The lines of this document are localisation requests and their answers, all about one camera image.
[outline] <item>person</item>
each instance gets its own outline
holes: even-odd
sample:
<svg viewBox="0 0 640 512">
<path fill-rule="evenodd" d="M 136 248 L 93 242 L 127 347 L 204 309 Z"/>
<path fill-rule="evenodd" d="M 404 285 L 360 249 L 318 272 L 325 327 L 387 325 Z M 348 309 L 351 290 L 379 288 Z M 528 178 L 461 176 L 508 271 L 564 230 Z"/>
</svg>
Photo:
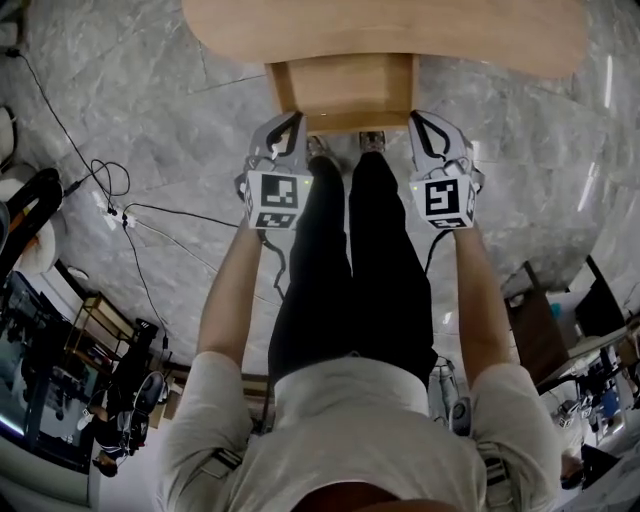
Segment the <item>person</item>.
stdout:
<svg viewBox="0 0 640 512">
<path fill-rule="evenodd" d="M 559 404 L 560 399 L 556 393 L 563 393 L 566 390 L 567 388 L 561 388 L 556 392 L 549 391 L 549 395 Z M 566 400 L 551 414 L 551 421 L 556 428 L 561 450 L 560 484 L 565 490 L 575 489 L 584 481 L 581 450 L 584 446 L 585 436 L 590 429 L 589 422 L 581 417 L 579 409 L 575 409 L 577 400 Z M 574 410 L 567 415 L 564 411 L 570 409 L 571 406 L 574 407 Z"/>
<path fill-rule="evenodd" d="M 638 375 L 640 366 L 638 366 L 638 350 L 636 349 L 640 320 L 636 317 L 629 319 L 627 329 L 629 332 L 617 346 L 616 352 L 618 353 L 619 365 L 623 368 L 622 376 L 627 381 L 629 391 L 633 396 L 633 408 L 640 409 L 640 376 Z"/>
<path fill-rule="evenodd" d="M 241 366 L 260 262 L 242 221 L 202 313 L 197 355 L 158 459 L 165 511 L 542 511 L 557 436 L 528 372 L 477 227 L 454 231 L 471 437 L 427 416 L 436 362 L 429 280 L 405 230 L 384 134 L 360 135 L 346 255 L 342 177 L 311 140 L 313 184 L 268 353 L 276 420 L 249 444 Z"/>
<path fill-rule="evenodd" d="M 117 460 L 128 456 L 132 447 L 144 443 L 146 433 L 141 425 L 132 425 L 131 439 L 123 432 L 125 414 L 133 411 L 134 394 L 145 381 L 149 347 L 158 332 L 158 327 L 144 320 L 137 320 L 137 338 L 122 357 L 113 372 L 107 390 L 106 409 L 99 405 L 89 405 L 86 413 L 78 421 L 78 430 L 91 425 L 96 442 L 101 450 L 92 461 L 104 476 L 112 478 L 118 474 Z"/>
<path fill-rule="evenodd" d="M 620 459 L 598 448 L 583 444 L 580 457 L 567 452 L 562 454 L 560 481 L 565 490 L 575 489 L 579 485 L 588 489 L 604 476 Z"/>
</svg>

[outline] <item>marble floor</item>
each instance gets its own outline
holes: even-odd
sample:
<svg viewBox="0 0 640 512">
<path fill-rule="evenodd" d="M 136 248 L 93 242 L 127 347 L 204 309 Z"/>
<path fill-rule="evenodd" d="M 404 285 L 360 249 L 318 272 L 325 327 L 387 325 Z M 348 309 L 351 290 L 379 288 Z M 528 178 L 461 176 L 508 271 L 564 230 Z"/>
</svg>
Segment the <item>marble floor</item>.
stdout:
<svg viewBox="0 0 640 512">
<path fill-rule="evenodd" d="M 640 9 L 633 0 L 587 0 L 588 55 L 573 76 L 542 80 L 492 66 L 423 57 L 420 106 L 458 125 L 487 176 L 478 218 L 505 294 L 527 286 L 530 260 L 544 284 L 561 289 L 593 251 L 620 305 L 640 306 Z M 274 114 L 264 68 L 212 55 L 185 24 L 179 0 L 34 0 L 26 55 L 54 108 L 87 158 L 131 173 L 117 199 L 238 221 L 233 178 L 253 129 Z M 18 116 L 21 159 L 56 166 L 66 181 L 84 174 L 24 63 L 0 58 L 0 103 Z M 407 229 L 425 261 L 434 231 L 411 204 L 406 133 L 388 133 L 387 157 L 400 182 Z M 353 166 L 357 141 L 330 143 Z M 114 190 L 125 184 L 114 171 Z M 154 319 L 121 229 L 111 230 L 88 181 L 64 205 L 62 260 L 90 276 L 131 317 Z M 174 359 L 195 351 L 205 296 L 233 230 L 142 209 L 134 216 L 175 237 L 196 256 L 140 225 L 140 264 L 165 320 Z M 274 234 L 287 250 L 290 233 Z M 431 266 L 438 350 L 459 362 L 453 245 Z M 266 371 L 278 313 L 277 258 L 266 252 L 245 370 Z"/>
</svg>

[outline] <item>white t-shirt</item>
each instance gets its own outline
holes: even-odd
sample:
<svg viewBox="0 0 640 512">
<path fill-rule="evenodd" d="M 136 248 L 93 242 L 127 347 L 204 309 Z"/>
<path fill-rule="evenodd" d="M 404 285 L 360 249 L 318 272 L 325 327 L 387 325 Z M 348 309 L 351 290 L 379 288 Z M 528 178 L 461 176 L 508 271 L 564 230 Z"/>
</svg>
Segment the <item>white t-shirt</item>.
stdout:
<svg viewBox="0 0 640 512">
<path fill-rule="evenodd" d="M 547 510 L 560 478 L 553 424 L 520 366 L 485 370 L 471 390 L 473 436 L 461 438 L 426 412 L 422 382 L 359 357 L 299 370 L 276 386 L 276 428 L 250 444 L 240 371 L 200 354 L 159 459 L 157 501 L 166 511 L 288 512 L 310 492 L 365 482 L 400 499 L 487 509 L 484 461 L 501 458 L 515 508 Z M 210 471 L 213 450 L 243 457 Z"/>
</svg>

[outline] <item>black cable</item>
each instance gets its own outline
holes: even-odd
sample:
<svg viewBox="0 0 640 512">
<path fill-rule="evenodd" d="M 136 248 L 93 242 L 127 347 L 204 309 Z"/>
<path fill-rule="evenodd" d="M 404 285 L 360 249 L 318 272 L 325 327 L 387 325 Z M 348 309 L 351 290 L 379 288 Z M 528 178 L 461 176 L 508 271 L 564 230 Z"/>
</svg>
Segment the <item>black cable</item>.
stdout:
<svg viewBox="0 0 640 512">
<path fill-rule="evenodd" d="M 164 322 L 162 321 L 162 318 L 160 318 L 160 315 L 158 314 L 158 310 L 156 309 L 156 307 L 153 305 L 153 301 L 151 300 L 151 294 L 149 293 L 149 288 L 147 287 L 147 282 L 144 280 L 144 276 L 142 275 L 142 269 L 140 268 L 140 262 L 138 261 L 138 251 L 136 251 L 136 246 L 133 245 L 133 240 L 131 240 L 131 236 L 129 235 L 129 232 L 127 231 L 127 225 L 126 225 L 126 221 L 124 221 L 122 223 L 122 229 L 124 230 L 124 234 L 127 235 L 127 239 L 129 240 L 129 243 L 131 244 L 131 248 L 133 249 L 133 257 L 136 260 L 136 267 L 138 267 L 138 274 L 140 274 L 140 280 L 142 281 L 142 285 L 144 286 L 144 290 L 147 292 L 147 298 L 149 299 L 149 304 L 151 304 L 151 308 L 153 309 L 153 312 L 156 314 L 156 317 L 158 319 L 158 321 L 160 322 L 160 325 L 162 326 L 162 330 L 164 331 L 164 336 L 162 338 L 162 348 L 166 349 L 166 345 L 168 344 L 168 336 L 167 336 L 167 327 L 164 325 Z"/>
<path fill-rule="evenodd" d="M 64 197 L 68 197 L 71 194 L 73 194 L 78 188 L 80 188 L 80 186 L 88 178 L 93 178 L 94 181 L 96 182 L 96 184 L 98 185 L 98 187 L 100 188 L 100 190 L 102 191 L 102 193 L 103 193 L 103 195 L 104 195 L 104 197 L 105 197 L 105 199 L 107 201 L 107 212 L 109 214 L 113 215 L 113 216 L 116 216 L 117 212 L 116 212 L 116 210 L 115 210 L 115 208 L 113 206 L 113 203 L 111 202 L 111 199 L 113 197 L 124 196 L 124 195 L 128 194 L 129 191 L 131 190 L 131 175 L 129 174 L 129 171 L 123 165 L 120 165 L 117 162 L 113 162 L 113 161 L 103 162 L 102 160 L 99 160 L 97 158 L 94 158 L 93 160 L 91 160 L 91 164 L 89 165 L 87 163 L 86 159 L 84 158 L 84 155 L 82 154 L 82 152 L 80 151 L 80 149 L 76 145 L 75 141 L 73 140 L 73 138 L 71 137 L 71 135 L 67 131 L 66 127 L 64 126 L 64 124 L 62 123 L 60 118 L 58 117 L 58 114 L 56 114 L 55 110 L 53 109 L 53 106 L 51 105 L 51 102 L 49 101 L 49 98 L 47 97 L 47 94 L 45 93 L 44 88 L 40 84 L 40 80 L 38 80 L 38 76 L 36 75 L 36 72 L 31 67 L 31 63 L 29 62 L 29 60 L 17 48 L 9 48 L 8 50 L 5 51 L 5 55 L 7 57 L 12 58 L 12 59 L 20 58 L 25 62 L 25 64 L 27 65 L 27 68 L 29 69 L 29 72 L 31 73 L 31 76 L 33 77 L 34 82 L 36 83 L 36 86 L 38 87 L 38 89 L 40 91 L 40 94 L 42 95 L 42 99 L 45 101 L 49 111 L 51 112 L 51 114 L 53 115 L 54 119 L 56 120 L 56 122 L 58 123 L 58 125 L 60 126 L 62 131 L 64 132 L 64 134 L 67 137 L 67 139 L 69 140 L 69 142 L 71 143 L 71 146 L 73 147 L 74 151 L 76 152 L 76 154 L 80 158 L 80 161 L 82 162 L 82 164 L 85 166 L 85 168 L 88 171 L 87 175 L 85 175 L 84 177 L 80 178 L 79 180 L 76 180 L 75 182 L 73 182 L 64 191 Z M 99 167 L 97 169 L 94 169 L 94 166 L 96 164 Z M 118 192 L 118 193 L 114 193 L 113 192 L 111 171 L 109 169 L 110 165 L 115 166 L 118 169 L 122 170 L 122 172 L 124 172 L 124 174 L 126 176 L 126 181 L 127 181 L 126 190 L 124 190 L 122 192 Z M 105 170 L 105 172 L 107 173 L 108 188 L 105 187 L 102 184 L 102 182 L 96 176 L 96 174 L 98 174 L 102 170 Z M 131 248 L 133 249 L 133 255 L 134 255 L 134 258 L 135 258 L 135 261 L 136 261 L 136 266 L 138 268 L 138 273 L 140 274 L 140 279 L 142 280 L 142 284 L 144 285 L 144 289 L 145 289 L 145 291 L 147 293 L 147 298 L 149 299 L 149 304 L 151 305 L 151 308 L 153 309 L 156 317 L 158 318 L 158 320 L 159 320 L 159 322 L 160 322 L 160 324 L 162 326 L 162 329 L 164 330 L 164 337 L 163 337 L 163 340 L 162 340 L 162 346 L 163 346 L 163 350 L 164 350 L 168 346 L 167 328 L 164 325 L 164 322 L 162 321 L 162 319 L 160 318 L 160 315 L 158 314 L 158 311 L 156 310 L 156 308 L 155 308 L 155 306 L 153 304 L 153 301 L 151 300 L 151 295 L 149 293 L 149 289 L 147 288 L 147 284 L 146 284 L 146 282 L 144 280 L 144 276 L 142 275 L 142 270 L 140 268 L 140 262 L 138 261 L 138 254 L 136 252 L 136 248 L 133 245 L 133 241 L 131 240 L 131 237 L 130 237 L 129 233 L 127 232 L 127 229 L 126 229 L 126 226 L 127 226 L 126 212 L 127 212 L 127 210 L 129 208 L 131 208 L 133 206 L 139 206 L 141 208 L 150 208 L 150 209 L 153 209 L 153 210 L 158 210 L 158 211 L 162 211 L 162 212 L 166 212 L 166 213 L 173 213 L 173 214 L 176 214 L 176 215 L 186 215 L 186 216 L 194 217 L 194 218 L 197 218 L 197 219 L 208 220 L 208 221 L 215 222 L 217 224 L 221 224 L 223 226 L 228 226 L 228 227 L 237 228 L 238 225 L 230 223 L 230 222 L 225 222 L 225 221 L 222 221 L 222 220 L 214 219 L 212 217 L 207 217 L 205 215 L 199 215 L 199 214 L 196 214 L 196 213 L 179 211 L 179 210 L 171 210 L 169 208 L 162 208 L 162 207 L 159 207 L 159 206 L 153 206 L 153 205 L 148 205 L 148 204 L 143 204 L 143 203 L 130 203 L 122 211 L 122 227 L 124 229 L 125 234 L 127 235 L 127 239 L 129 240 L 129 243 L 131 244 Z M 275 252 L 278 255 L 278 258 L 280 259 L 280 270 L 278 271 L 278 273 L 276 275 L 276 278 L 275 278 L 274 283 L 273 283 L 273 287 L 278 291 L 278 294 L 280 295 L 280 298 L 282 300 L 284 300 L 284 293 L 282 292 L 282 289 L 280 288 L 280 284 L 279 284 L 280 283 L 280 278 L 282 277 L 282 275 L 284 274 L 284 272 L 286 271 L 286 268 L 287 268 L 286 259 L 285 259 L 284 253 L 278 247 L 273 245 L 267 239 L 267 237 L 264 234 L 264 232 L 260 231 L 259 233 L 261 233 L 260 239 L 261 239 L 262 243 L 264 244 L 264 246 L 267 247 L 267 249 Z"/>
<path fill-rule="evenodd" d="M 167 360 L 162 363 L 162 367 L 163 368 L 166 367 L 171 362 L 171 358 L 172 357 L 173 357 L 173 350 L 171 352 L 169 352 L 169 357 L 167 357 Z M 169 369 L 169 370 L 164 372 L 164 380 L 165 380 L 165 382 L 167 380 L 167 377 L 169 377 L 169 375 L 171 375 L 171 371 L 172 370 Z"/>
<path fill-rule="evenodd" d="M 27 65 L 27 68 L 29 69 L 29 72 L 31 73 L 31 76 L 33 77 L 33 81 L 35 82 L 36 86 L 38 87 L 38 90 L 40 91 L 40 94 L 42 95 L 42 99 L 46 103 L 47 108 L 49 109 L 49 112 L 51 112 L 51 115 L 56 120 L 56 122 L 58 123 L 58 126 L 60 126 L 60 128 L 64 132 L 64 134 L 67 137 L 67 139 L 69 139 L 69 142 L 71 143 L 71 146 L 73 147 L 73 150 L 76 152 L 76 154 L 80 158 L 80 161 L 82 162 L 82 164 L 85 166 L 87 171 L 89 171 L 86 176 L 84 176 L 83 178 L 75 181 L 74 183 L 71 184 L 71 186 L 69 188 L 67 188 L 67 190 L 65 190 L 64 197 L 68 197 L 73 192 L 75 192 L 80 187 L 80 185 L 82 183 L 84 183 L 84 181 L 87 178 L 93 177 L 93 179 L 97 183 L 98 187 L 100 187 L 100 189 L 102 190 L 102 193 L 104 194 L 105 199 L 107 200 L 107 208 L 112 210 L 113 209 L 113 204 L 111 202 L 111 198 L 112 197 L 123 196 L 123 195 L 127 194 L 129 192 L 130 188 L 131 188 L 131 177 L 129 175 L 129 171 L 127 171 L 127 169 L 125 169 L 122 165 L 118 164 L 117 162 L 106 162 L 105 163 L 105 162 L 102 162 L 101 160 L 98 160 L 97 158 L 93 159 L 91 161 L 91 165 L 89 165 L 87 163 L 87 160 L 84 158 L 84 155 L 82 154 L 82 152 L 78 148 L 77 144 L 75 143 L 75 141 L 73 140 L 73 138 L 71 137 L 69 132 L 67 131 L 67 128 L 64 126 L 62 121 L 60 121 L 60 118 L 58 117 L 58 114 L 56 114 L 56 111 L 54 110 L 53 106 L 51 105 L 51 101 L 49 101 L 49 97 L 44 92 L 44 88 L 42 87 L 42 84 L 40 83 L 40 80 L 38 80 L 38 75 L 36 75 L 36 72 L 31 67 L 31 63 L 29 62 L 29 59 L 27 59 L 20 52 L 20 50 L 18 50 L 17 48 L 9 48 L 5 52 L 5 55 L 7 57 L 12 58 L 12 59 L 22 59 L 24 61 L 24 63 Z M 93 169 L 94 163 L 98 163 L 100 165 L 100 168 L 94 170 Z M 116 167 L 118 167 L 119 169 L 121 169 L 125 173 L 125 175 L 127 177 L 127 189 L 124 192 L 120 192 L 120 193 L 117 193 L 117 194 L 113 193 L 113 191 L 111 189 L 111 172 L 109 171 L 109 165 L 115 165 Z M 100 180 L 98 180 L 98 178 L 96 177 L 96 174 L 98 172 L 100 172 L 102 169 L 105 169 L 107 171 L 107 174 L 108 174 L 108 177 L 109 177 L 109 189 L 108 190 L 102 185 Z"/>
<path fill-rule="evenodd" d="M 171 240 L 174 244 L 176 244 L 176 246 L 180 247 L 183 251 L 185 251 L 187 254 L 189 254 L 193 259 L 195 259 L 195 260 L 199 261 L 200 263 L 202 263 L 205 267 L 210 269 L 212 272 L 215 272 L 216 274 L 218 272 L 220 272 L 220 269 L 217 269 L 217 268 L 213 267 L 212 265 L 209 265 L 209 263 L 207 263 L 202 258 L 198 257 L 196 254 L 191 252 L 188 247 L 186 247 L 185 245 L 181 244 L 180 242 L 178 242 L 178 240 L 173 238 L 171 235 L 168 235 L 164 231 L 162 231 L 160 229 L 157 229 L 157 228 L 153 228 L 153 227 L 149 226 L 148 224 L 145 224 L 144 222 L 142 222 L 140 219 L 136 220 L 136 226 L 142 226 L 143 228 L 148 229 L 149 231 L 151 231 L 153 233 L 156 233 L 158 235 L 161 235 L 161 236 L 165 237 L 167 240 Z M 257 293 L 254 293 L 253 296 L 256 299 L 258 299 L 258 300 L 260 300 L 262 302 L 266 302 L 267 304 L 271 304 L 272 306 L 278 307 L 278 304 L 275 304 L 275 303 L 265 299 L 264 297 L 261 297 Z"/>
<path fill-rule="evenodd" d="M 284 300 L 284 293 L 282 291 L 282 288 L 280 288 L 280 278 L 287 271 L 287 259 L 285 258 L 282 249 L 271 243 L 271 241 L 267 238 L 267 233 L 263 229 L 258 230 L 258 236 L 260 237 L 260 241 L 262 242 L 262 244 L 267 249 L 275 252 L 278 255 L 278 259 L 280 260 L 280 270 L 278 270 L 276 278 L 273 280 L 273 287 L 278 291 L 280 299 Z"/>
<path fill-rule="evenodd" d="M 433 258 L 433 251 L 435 250 L 436 245 L 438 245 L 440 240 L 442 240 L 445 236 L 451 233 L 451 231 L 452 231 L 451 229 L 445 229 L 443 231 L 440 231 L 440 233 L 436 235 L 433 242 L 431 242 L 431 247 L 429 248 L 429 256 L 427 257 L 427 264 L 424 266 L 425 276 L 429 273 L 429 266 L 431 265 L 431 259 Z"/>
<path fill-rule="evenodd" d="M 622 307 L 626 308 L 627 305 L 629 304 L 629 302 L 631 302 L 631 297 L 633 297 L 633 293 L 636 291 L 636 288 L 640 286 L 640 282 L 636 283 L 633 285 L 633 287 L 631 288 L 631 291 L 629 292 L 629 295 L 627 295 L 627 298 L 624 300 L 624 302 L 622 303 Z"/>
<path fill-rule="evenodd" d="M 126 216 L 127 210 L 129 208 L 131 208 L 132 206 L 139 206 L 141 208 L 150 208 L 152 210 L 158 210 L 158 211 L 161 211 L 161 212 L 174 213 L 176 215 L 186 215 L 188 217 L 194 217 L 196 219 L 208 220 L 208 221 L 211 221 L 211 222 L 215 222 L 216 224 L 222 224 L 223 226 L 229 226 L 230 228 L 239 227 L 238 224 L 233 224 L 231 222 L 226 222 L 224 220 L 214 219 L 213 217 L 207 217 L 205 215 L 199 215 L 197 213 L 183 212 L 183 211 L 180 211 L 180 210 L 171 210 L 169 208 L 162 208 L 160 206 L 153 206 L 153 205 L 150 205 L 150 204 L 143 204 L 143 203 L 129 203 L 127 206 L 125 206 L 124 210 L 122 210 L 122 218 L 123 218 L 123 220 L 126 221 L 126 219 L 127 219 L 127 216 Z"/>
</svg>

